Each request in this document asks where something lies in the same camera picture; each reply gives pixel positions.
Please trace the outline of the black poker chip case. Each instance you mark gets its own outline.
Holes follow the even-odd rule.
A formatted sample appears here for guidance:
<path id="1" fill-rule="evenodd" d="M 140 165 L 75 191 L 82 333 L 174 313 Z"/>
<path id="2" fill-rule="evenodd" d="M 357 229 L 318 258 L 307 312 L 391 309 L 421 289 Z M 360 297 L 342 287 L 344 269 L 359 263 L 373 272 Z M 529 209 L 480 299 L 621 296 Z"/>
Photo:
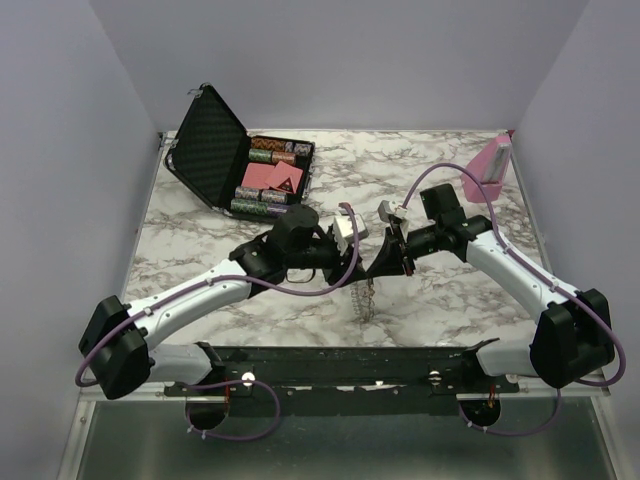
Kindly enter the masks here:
<path id="1" fill-rule="evenodd" d="M 165 167 L 207 207 L 232 217 L 271 223 L 306 198 L 315 144 L 250 135 L 216 89 L 202 84 L 166 154 Z M 285 162 L 304 171 L 298 191 L 241 186 L 250 162 Z"/>

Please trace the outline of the red playing card deck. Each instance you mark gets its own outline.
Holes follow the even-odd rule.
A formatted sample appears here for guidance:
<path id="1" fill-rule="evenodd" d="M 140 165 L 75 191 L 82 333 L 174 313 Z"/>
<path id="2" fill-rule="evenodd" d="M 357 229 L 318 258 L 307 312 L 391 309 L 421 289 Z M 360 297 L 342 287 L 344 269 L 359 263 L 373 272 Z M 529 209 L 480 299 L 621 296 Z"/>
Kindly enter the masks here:
<path id="1" fill-rule="evenodd" d="M 253 189 L 268 189 L 267 179 L 272 174 L 273 164 L 250 162 L 247 164 L 241 186 Z"/>

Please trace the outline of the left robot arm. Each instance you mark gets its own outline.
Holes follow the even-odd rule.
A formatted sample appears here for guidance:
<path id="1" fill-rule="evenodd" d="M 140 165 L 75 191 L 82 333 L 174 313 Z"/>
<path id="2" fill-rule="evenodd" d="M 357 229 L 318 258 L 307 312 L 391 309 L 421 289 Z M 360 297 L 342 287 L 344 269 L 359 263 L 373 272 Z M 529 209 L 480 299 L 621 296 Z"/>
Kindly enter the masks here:
<path id="1" fill-rule="evenodd" d="M 146 383 L 190 385 L 201 395 L 214 393 L 223 363 L 204 343 L 169 345 L 167 339 L 206 315 L 284 286 L 289 270 L 322 270 L 327 295 L 354 281 L 359 243 L 368 235 L 361 215 L 342 203 L 328 229 L 309 206 L 290 207 L 271 229 L 236 247 L 205 273 L 165 292 L 123 303 L 112 295 L 97 305 L 78 349 L 83 357 L 75 375 L 81 388 L 99 386 L 119 399 Z"/>

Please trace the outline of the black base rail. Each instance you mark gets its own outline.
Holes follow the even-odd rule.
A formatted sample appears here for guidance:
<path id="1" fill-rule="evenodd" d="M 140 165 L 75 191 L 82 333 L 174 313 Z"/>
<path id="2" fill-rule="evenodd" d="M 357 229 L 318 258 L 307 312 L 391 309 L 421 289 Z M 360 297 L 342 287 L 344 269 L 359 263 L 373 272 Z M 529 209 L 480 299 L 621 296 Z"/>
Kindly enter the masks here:
<path id="1" fill-rule="evenodd" d="M 227 400 L 234 416 L 454 415 L 458 401 L 518 392 L 489 377 L 468 347 L 218 347 L 220 356 L 197 392 L 165 388 L 192 405 Z"/>

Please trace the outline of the metal disc keyring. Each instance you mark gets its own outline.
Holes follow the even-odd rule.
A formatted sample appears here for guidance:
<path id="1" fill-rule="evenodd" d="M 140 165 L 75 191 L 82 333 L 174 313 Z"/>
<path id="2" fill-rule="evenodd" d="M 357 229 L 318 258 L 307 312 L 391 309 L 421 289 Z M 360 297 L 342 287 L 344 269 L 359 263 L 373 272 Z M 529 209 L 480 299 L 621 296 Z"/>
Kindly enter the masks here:
<path id="1" fill-rule="evenodd" d="M 355 282 L 350 287 L 351 302 L 357 319 L 362 323 L 371 321 L 375 315 L 374 281 L 372 279 Z"/>

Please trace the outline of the red card with black triangle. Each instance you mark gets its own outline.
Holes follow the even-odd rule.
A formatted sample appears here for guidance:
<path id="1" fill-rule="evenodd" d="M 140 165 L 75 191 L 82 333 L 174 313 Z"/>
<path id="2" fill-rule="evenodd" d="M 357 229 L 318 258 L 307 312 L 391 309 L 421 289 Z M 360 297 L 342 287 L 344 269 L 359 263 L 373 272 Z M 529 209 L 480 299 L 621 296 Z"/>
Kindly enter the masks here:
<path id="1" fill-rule="evenodd" d="M 274 190 L 295 194 L 304 171 L 285 162 L 279 162 L 266 178 L 266 185 Z"/>

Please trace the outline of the pink holder block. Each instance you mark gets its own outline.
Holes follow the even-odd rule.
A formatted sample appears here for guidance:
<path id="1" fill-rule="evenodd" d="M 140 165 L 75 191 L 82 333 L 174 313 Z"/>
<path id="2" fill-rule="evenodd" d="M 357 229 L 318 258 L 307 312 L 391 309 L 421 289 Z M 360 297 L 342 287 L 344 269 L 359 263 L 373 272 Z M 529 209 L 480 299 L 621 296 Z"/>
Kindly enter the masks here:
<path id="1" fill-rule="evenodd" d="M 492 139 L 465 167 L 480 181 L 490 202 L 495 202 L 501 194 L 511 153 L 511 138 L 502 134 Z M 467 174 L 462 173 L 460 180 L 468 202 L 485 202 L 480 188 Z"/>

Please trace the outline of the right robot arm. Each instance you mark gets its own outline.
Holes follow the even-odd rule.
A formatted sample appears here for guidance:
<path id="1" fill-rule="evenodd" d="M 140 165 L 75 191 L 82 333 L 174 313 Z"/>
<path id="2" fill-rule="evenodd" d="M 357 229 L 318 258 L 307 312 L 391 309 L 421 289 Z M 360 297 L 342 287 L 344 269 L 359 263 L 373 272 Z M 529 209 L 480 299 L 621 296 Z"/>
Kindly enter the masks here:
<path id="1" fill-rule="evenodd" d="M 493 339 L 472 347 L 459 370 L 467 389 L 483 391 L 502 375 L 537 377 L 561 389 L 614 360 L 602 293 L 581 291 L 530 263 L 494 231 L 489 218 L 467 216 L 452 185 L 426 189 L 420 197 L 431 223 L 416 230 L 408 228 L 404 207 L 380 203 L 378 214 L 387 227 L 368 277 L 410 276 L 419 258 L 449 252 L 488 275 L 536 324 L 530 340 Z"/>

